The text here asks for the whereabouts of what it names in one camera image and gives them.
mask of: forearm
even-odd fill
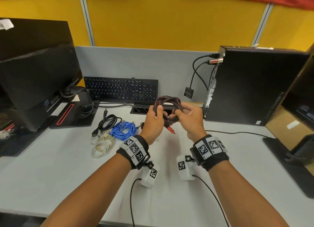
[[[42,227],[97,226],[130,170],[130,162],[115,154],[70,193]]]
[[[214,166],[209,175],[232,227],[288,227],[276,209],[229,161]]]

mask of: white desk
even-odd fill
[[[129,114],[130,107],[108,109],[136,125],[144,115]],[[99,159],[91,158],[90,137],[104,109],[98,109],[91,127],[47,129],[24,153],[0,172],[0,211],[47,217],[54,208],[98,167],[112,157],[120,144]],[[204,122],[205,129],[227,132],[247,131],[271,136],[265,127]],[[150,146],[152,160],[160,164],[160,173],[152,189],[137,183],[132,194],[135,224],[144,226],[225,227],[221,210],[199,180],[179,180],[176,157],[189,154],[192,141],[176,123],[176,134],[164,129]],[[261,137],[251,134],[220,134],[231,163],[280,212],[290,227],[310,227],[314,223],[314,200],[305,197]],[[207,172],[195,167],[211,188]],[[130,189],[140,171],[132,170],[112,201],[102,223],[131,224]]]

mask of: dark floor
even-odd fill
[[[39,227],[45,218],[24,215],[6,214],[0,212],[0,227]]]

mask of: black keyboard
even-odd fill
[[[84,81],[95,101],[153,104],[158,97],[158,80],[84,77]]]

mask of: yellow wall panel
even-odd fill
[[[275,5],[259,44],[261,47],[306,51],[314,42],[314,11]]]
[[[89,46],[80,0],[0,0],[0,17],[66,20],[74,44]]]
[[[247,0],[87,0],[96,46],[218,51],[250,46],[266,4]]]

